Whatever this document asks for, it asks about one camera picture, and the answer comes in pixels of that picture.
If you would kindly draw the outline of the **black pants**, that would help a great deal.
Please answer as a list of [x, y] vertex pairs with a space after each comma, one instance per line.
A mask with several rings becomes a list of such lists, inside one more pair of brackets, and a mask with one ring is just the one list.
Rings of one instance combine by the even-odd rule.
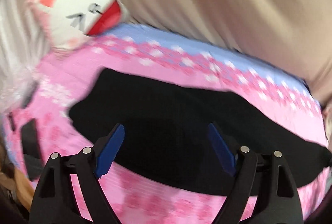
[[208, 125], [256, 153], [282, 152], [298, 187], [331, 165], [331, 152], [266, 117], [233, 92], [180, 87], [103, 69], [91, 92], [69, 109], [73, 127], [96, 142], [122, 124], [125, 138], [115, 162], [165, 185], [226, 196], [225, 173], [208, 138]]

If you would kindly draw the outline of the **black smartphone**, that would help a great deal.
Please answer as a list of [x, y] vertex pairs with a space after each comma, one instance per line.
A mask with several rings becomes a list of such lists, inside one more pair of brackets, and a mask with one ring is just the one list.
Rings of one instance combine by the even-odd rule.
[[28, 179], [34, 181], [40, 177], [43, 170], [43, 159], [40, 151], [37, 121], [31, 119], [20, 129], [21, 146]]

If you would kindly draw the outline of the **pink floral bed sheet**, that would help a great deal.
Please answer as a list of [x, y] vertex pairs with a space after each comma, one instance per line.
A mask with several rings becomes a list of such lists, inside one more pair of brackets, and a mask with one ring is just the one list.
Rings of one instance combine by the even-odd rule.
[[32, 86], [4, 118], [31, 223], [305, 223], [325, 200], [320, 104], [261, 60], [121, 25]]

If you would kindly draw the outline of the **silver satin fabric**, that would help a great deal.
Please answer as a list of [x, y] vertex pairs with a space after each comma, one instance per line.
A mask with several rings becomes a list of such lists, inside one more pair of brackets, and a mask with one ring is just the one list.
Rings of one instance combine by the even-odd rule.
[[50, 45], [26, 0], [1, 0], [1, 112], [33, 90], [35, 67]]

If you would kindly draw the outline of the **beige curtain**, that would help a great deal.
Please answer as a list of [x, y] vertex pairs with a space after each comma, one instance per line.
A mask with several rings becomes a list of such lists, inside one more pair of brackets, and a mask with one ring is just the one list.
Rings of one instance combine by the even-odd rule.
[[331, 0], [120, 0], [134, 22], [237, 49], [331, 99]]

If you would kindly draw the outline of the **white cat face pillow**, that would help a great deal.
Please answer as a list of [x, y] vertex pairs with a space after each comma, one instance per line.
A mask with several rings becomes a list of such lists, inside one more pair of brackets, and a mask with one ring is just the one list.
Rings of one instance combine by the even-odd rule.
[[51, 49], [67, 53], [128, 18], [120, 0], [26, 0]]

